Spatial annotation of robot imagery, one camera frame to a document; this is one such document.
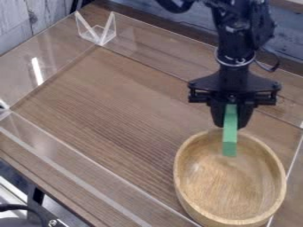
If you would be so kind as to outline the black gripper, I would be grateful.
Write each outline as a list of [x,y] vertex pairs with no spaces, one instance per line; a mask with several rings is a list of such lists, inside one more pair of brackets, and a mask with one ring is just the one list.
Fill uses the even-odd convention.
[[[248,66],[220,66],[213,74],[191,80],[188,89],[188,101],[209,105],[213,125],[219,128],[224,126],[224,103],[241,104],[237,106],[237,128],[241,129],[251,119],[255,106],[276,104],[276,94],[281,85],[253,74]],[[224,103],[211,103],[212,99],[219,99]]]

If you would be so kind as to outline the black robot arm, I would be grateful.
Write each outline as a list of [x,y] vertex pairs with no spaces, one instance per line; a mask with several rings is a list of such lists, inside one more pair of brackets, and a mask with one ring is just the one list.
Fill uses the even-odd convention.
[[205,103],[211,108],[213,124],[224,126],[227,107],[235,106],[236,127],[244,128],[255,108],[272,106],[281,85],[249,70],[256,62],[256,51],[273,37],[276,28],[268,0],[155,0],[171,13],[189,11],[200,1],[211,9],[217,32],[213,74],[188,82],[188,101]]

